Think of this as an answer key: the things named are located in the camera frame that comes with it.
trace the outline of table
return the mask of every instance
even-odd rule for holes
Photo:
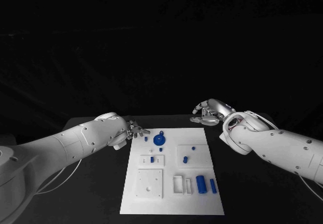
[[[193,123],[189,121],[192,116],[133,117],[144,128],[205,128],[225,216],[120,215],[131,148],[127,141],[120,150],[105,147],[84,158],[65,184],[50,193],[33,197],[14,224],[320,223],[323,203],[300,178],[262,161],[254,152],[238,154],[219,139],[222,126]],[[72,118],[63,130],[94,119]],[[75,166],[76,163],[66,167],[52,187],[65,180]],[[320,193],[319,187],[309,184]]]

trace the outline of small blue part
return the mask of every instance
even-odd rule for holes
[[[211,187],[212,187],[212,192],[213,192],[213,194],[216,194],[216,188],[215,188],[213,179],[211,179]]]
[[[208,193],[203,176],[196,176],[199,194]]]
[[[153,137],[153,143],[154,145],[157,146],[161,146],[166,142],[166,138],[163,136],[163,131],[160,131],[160,134],[157,134],[154,137]]]

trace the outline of blue cap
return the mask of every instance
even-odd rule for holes
[[[166,138],[163,136],[163,131],[160,131],[160,134],[157,134],[154,137],[153,137],[153,143],[154,145],[157,146],[161,146],[166,142]]]

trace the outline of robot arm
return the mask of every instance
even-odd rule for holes
[[[254,113],[235,112],[219,100],[202,102],[193,113],[199,109],[202,117],[192,121],[213,126],[222,120],[221,139],[239,154],[247,155],[254,150],[267,162],[323,183],[322,141],[285,130],[270,130]]]
[[[22,214],[43,181],[68,165],[105,146],[118,150],[131,139],[150,132],[115,114],[17,146],[0,146],[0,224]]]

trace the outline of hole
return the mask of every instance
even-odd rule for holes
[[[19,160],[17,157],[10,157],[10,159],[16,162]]]

